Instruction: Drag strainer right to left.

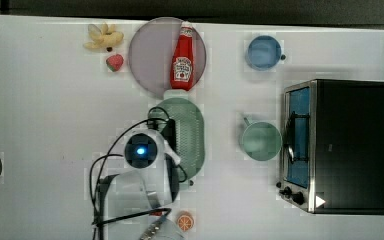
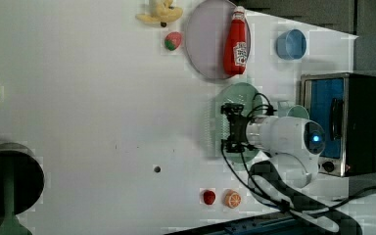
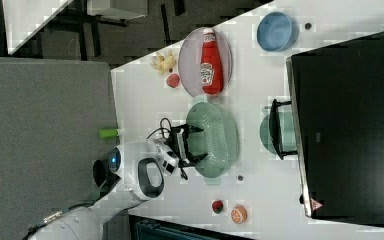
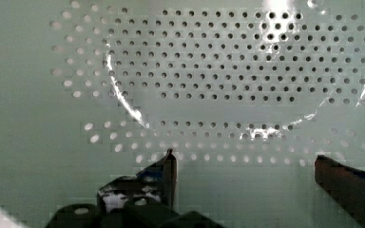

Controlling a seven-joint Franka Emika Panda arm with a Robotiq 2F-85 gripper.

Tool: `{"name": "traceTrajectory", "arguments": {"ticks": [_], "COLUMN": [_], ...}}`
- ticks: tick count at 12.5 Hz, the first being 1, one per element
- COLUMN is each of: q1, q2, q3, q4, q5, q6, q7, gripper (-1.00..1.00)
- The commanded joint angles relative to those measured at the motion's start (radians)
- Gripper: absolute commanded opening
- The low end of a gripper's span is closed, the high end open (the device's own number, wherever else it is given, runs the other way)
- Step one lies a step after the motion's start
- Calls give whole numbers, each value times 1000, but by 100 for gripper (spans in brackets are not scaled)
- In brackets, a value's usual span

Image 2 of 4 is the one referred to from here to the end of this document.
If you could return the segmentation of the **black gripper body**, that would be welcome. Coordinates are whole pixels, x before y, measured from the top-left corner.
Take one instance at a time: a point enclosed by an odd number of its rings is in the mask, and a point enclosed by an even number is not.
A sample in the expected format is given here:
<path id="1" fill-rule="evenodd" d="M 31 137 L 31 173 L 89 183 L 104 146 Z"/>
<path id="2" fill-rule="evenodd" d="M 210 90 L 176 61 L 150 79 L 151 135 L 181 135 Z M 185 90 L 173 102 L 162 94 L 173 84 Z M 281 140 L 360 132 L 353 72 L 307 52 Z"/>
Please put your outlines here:
<path id="1" fill-rule="evenodd" d="M 229 121 L 229 136 L 227 140 L 233 143 L 247 143 L 246 128 L 249 120 L 240 114 L 229 114 L 227 120 Z"/>

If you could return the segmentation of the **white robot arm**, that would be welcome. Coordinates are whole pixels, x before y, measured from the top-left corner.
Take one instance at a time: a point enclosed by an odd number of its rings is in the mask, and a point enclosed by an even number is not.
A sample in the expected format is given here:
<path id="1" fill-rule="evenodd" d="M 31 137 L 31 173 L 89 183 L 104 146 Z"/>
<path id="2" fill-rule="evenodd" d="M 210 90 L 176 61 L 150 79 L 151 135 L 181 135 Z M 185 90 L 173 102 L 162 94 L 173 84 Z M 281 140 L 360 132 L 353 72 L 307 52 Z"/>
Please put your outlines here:
<path id="1" fill-rule="evenodd" d="M 267 160 L 245 167 L 248 179 L 243 185 L 257 201 L 289 213 L 318 235 L 376 235 L 376 186 L 335 205 L 302 192 L 318 175 L 318 159 L 325 148 L 324 130 L 318 123 L 298 117 L 244 116 L 243 109 L 235 103 L 221 106 L 220 113 L 229 123 L 221 153 L 268 154 Z"/>

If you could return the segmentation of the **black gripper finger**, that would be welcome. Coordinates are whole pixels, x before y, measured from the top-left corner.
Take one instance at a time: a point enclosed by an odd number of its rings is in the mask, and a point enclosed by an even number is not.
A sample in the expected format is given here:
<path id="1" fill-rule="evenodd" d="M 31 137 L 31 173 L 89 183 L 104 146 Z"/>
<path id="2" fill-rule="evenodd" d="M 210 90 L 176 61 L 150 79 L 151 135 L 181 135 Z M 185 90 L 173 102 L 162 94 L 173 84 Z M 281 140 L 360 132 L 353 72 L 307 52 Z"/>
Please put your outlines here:
<path id="1" fill-rule="evenodd" d="M 223 152 L 234 154 L 244 153 L 246 149 L 242 143 L 224 139 L 221 140 L 221 148 Z"/>
<path id="2" fill-rule="evenodd" d="M 242 104 L 237 103 L 225 103 L 221 106 L 220 112 L 222 114 L 234 114 L 234 115 L 240 115 L 244 110 L 244 106 Z"/>

